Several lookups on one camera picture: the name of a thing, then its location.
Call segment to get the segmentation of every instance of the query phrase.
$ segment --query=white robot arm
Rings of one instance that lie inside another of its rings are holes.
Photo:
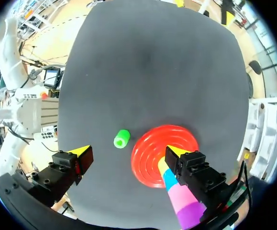
[[[57,123],[58,99],[44,100],[45,88],[33,85],[28,78],[17,46],[17,20],[0,20],[0,70],[6,88],[15,92],[10,106],[0,109],[0,120],[11,122],[11,129],[26,141],[8,132],[0,151],[0,176],[15,172],[21,153],[29,139],[41,132],[42,126]]]

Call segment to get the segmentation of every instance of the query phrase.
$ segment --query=metal rack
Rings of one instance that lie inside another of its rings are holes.
[[[35,32],[50,26],[51,17],[67,3],[68,0],[17,0],[11,7],[9,16],[15,16],[18,19],[18,37],[25,40]],[[53,11],[48,15],[41,15],[41,12],[49,7]]]

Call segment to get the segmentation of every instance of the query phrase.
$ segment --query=gray table surface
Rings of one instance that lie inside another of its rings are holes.
[[[233,34],[190,9],[153,0],[100,3],[71,50],[59,100],[62,150],[90,144],[94,163],[68,195],[82,221],[180,228],[165,189],[138,182],[135,142],[163,124],[188,128],[211,166],[230,174],[244,138],[248,83]],[[131,132],[124,149],[113,139]]]

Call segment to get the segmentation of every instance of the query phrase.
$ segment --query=green cylinder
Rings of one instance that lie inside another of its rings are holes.
[[[114,146],[119,149],[123,149],[127,146],[129,140],[130,140],[130,133],[126,129],[121,129],[117,133],[115,139],[114,139]]]

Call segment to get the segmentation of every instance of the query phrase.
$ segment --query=red ring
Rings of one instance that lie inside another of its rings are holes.
[[[149,130],[136,142],[131,157],[132,171],[144,185],[165,187],[157,163],[164,157],[167,145],[188,151],[199,150],[194,136],[183,127],[163,125]]]

